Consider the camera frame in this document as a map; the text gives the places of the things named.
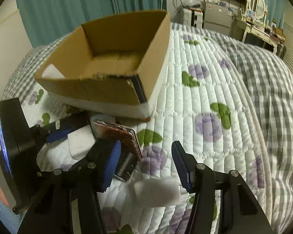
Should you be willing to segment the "person's left hand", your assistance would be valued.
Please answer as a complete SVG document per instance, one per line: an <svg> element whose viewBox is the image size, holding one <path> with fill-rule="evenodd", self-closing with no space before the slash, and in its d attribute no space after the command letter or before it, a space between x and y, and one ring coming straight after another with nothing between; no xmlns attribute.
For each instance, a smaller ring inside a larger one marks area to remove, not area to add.
<svg viewBox="0 0 293 234"><path fill-rule="evenodd" d="M7 199L6 199L5 195L4 195L4 192L3 192L2 188L1 188L1 186L0 186L0 200L5 206L9 207L9 203L8 203L8 201L7 201Z"/></svg>

